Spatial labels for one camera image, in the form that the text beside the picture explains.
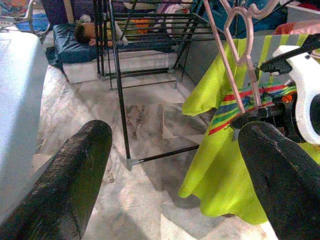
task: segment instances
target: clothes drying rack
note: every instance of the clothes drying rack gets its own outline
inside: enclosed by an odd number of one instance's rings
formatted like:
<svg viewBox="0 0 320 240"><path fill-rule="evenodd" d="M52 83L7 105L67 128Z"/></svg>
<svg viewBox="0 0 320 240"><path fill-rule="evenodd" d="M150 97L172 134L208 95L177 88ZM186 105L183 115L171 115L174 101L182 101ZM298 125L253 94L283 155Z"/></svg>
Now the clothes drying rack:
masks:
<svg viewBox="0 0 320 240"><path fill-rule="evenodd" d="M131 3L132 7L128 13L116 12L114 9L114 3ZM190 5L189 13L139 13L135 11L137 3L148 3L148 4L177 4L183 3L184 5ZM234 0L233 6L238 5L238 0ZM206 11L203 0L194 0L193 2L177 2L176 0L93 0L94 8L94 23L95 23L95 33L96 33L96 55L97 55L97 73L102 78L109 77L110 87L113 90L112 79L116 78L117 82L117 92L119 97L121 122L123 129L125 153L126 153L126 163L129 170L132 166L145 163L148 161L196 150L199 145L194 145L175 151L170 151L162 153L159 155L149 156L143 159L133 160L130 153L130 144L128 138L125 103L123 89L134 88L155 84L165 84L175 82L176 80L167 80L161 82L152 82L146 84L139 84L133 86L122 86L122 77L133 77L140 75L150 75L150 74L161 74L161 73L173 73L177 67L179 67L181 57L183 53L186 52L184 64L182 66L182 76L183 78L185 72L186 61L189 53L190 42L198 41L212 41L215 40L212 35L210 22L203 18L203 14ZM134 23L130 20L140 20L148 19L156 23L160 23L154 26L143 26L134 27ZM116 21L125 21L125 23L117 24ZM122 29L122 35L117 39L117 28L119 25L124 25ZM111 31L112 38L108 38L107 31ZM128 34L126 30L147 30L146 34ZM108 47L108 41L112 41L112 47ZM150 46L150 43L167 43L164 46L154 47ZM134 47L123 47L124 45L134 44ZM113 50L113 60L115 72L111 71L110 65L110 50ZM172 68L154 68L147 70L132 70L132 71L121 71L119 53L121 52L136 52L136 51L147 51L147 50L157 50L157 51L172 51L177 52L177 59ZM108 59L108 73L105 71L104 58Z"/></svg>

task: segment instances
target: lime green cloth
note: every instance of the lime green cloth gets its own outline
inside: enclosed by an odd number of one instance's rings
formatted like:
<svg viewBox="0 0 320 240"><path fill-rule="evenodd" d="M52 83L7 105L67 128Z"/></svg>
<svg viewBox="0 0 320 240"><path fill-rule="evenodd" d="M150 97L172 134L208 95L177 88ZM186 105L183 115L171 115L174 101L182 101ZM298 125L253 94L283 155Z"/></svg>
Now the lime green cloth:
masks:
<svg viewBox="0 0 320 240"><path fill-rule="evenodd" d="M301 45L306 37L306 35L300 35L296 44ZM287 35L283 35L280 44L286 44L288 38ZM271 40L272 36L264 38L260 63L266 60ZM238 52L243 53L246 40L235 39L234 42ZM246 67L236 67L229 47L225 45L224 48L237 86L242 88ZM274 83L274 79L271 77L269 84L279 86ZM234 115L230 115L228 111L220 111L225 105L232 105L232 102L226 97L227 94L230 94L230 89L222 59L218 55L185 101L182 112L185 115L195 116L216 108L220 114L218 117L221 118L213 117L178 194L182 198L189 195L197 196L201 200L200 209L206 216L217 217L234 214L250 224L261 224L267 221L266 214L254 192L238 142L232 141L234 131L228 127L228 121ZM217 124L222 128L213 131L218 129L216 128ZM308 143L300 144L300 146L317 163L320 163L320 152L315 147Z"/></svg>

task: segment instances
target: dark hair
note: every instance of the dark hair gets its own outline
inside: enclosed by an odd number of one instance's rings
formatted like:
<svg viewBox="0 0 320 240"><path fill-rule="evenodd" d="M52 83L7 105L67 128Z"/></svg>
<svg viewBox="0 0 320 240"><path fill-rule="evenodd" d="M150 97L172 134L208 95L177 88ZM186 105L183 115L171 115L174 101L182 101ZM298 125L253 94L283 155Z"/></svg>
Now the dark hair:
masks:
<svg viewBox="0 0 320 240"><path fill-rule="evenodd" d="M89 44L90 37L85 35L85 27L82 24L77 24L74 29L75 39L81 44Z"/></svg>

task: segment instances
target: marble floor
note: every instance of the marble floor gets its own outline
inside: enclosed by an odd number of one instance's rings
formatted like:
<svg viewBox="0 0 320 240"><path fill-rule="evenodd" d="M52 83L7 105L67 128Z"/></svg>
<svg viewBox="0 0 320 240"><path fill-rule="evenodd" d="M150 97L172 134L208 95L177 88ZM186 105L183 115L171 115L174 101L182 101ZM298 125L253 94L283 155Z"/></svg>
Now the marble floor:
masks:
<svg viewBox="0 0 320 240"><path fill-rule="evenodd" d="M123 85L175 79L158 74L123 79ZM174 84L123 91L131 154L134 159L199 143L211 114L187 117L182 103L193 88L186 77ZM125 164L118 94L100 80L70 84L49 67L44 82L34 158L35 170L89 120L108 123L113 146L84 240L270 240L268 223L252 226L236 216L207 217L195 196L180 198L178 189L195 151L133 167Z"/></svg>

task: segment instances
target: hanging garment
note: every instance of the hanging garment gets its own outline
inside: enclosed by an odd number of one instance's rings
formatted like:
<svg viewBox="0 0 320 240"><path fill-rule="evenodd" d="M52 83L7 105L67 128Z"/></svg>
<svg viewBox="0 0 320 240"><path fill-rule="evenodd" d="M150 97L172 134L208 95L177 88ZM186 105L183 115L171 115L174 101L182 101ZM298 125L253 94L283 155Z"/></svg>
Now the hanging garment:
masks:
<svg viewBox="0 0 320 240"><path fill-rule="evenodd" d="M255 37L251 58L260 65L272 57L279 45L301 46L307 35L275 35ZM241 56L246 40L235 39L235 46ZM230 48L224 46L242 102L246 110L253 108L250 78L246 66L236 66ZM292 94L294 87L284 86L286 76L270 77L268 73L259 73L259 88L262 104L271 104L271 98L264 92L277 96ZM254 192L238 141L233 141L234 131L229 126L239 110L230 90L225 67L220 55L213 61L202 80L185 101L182 112L195 116L216 108L216 114L208 127L202 143L179 190L179 196L186 198L195 195L200 199L201 212L210 217L234 214L250 224L266 222L267 216ZM320 163L320 151L309 143L300 144L317 163Z"/></svg>

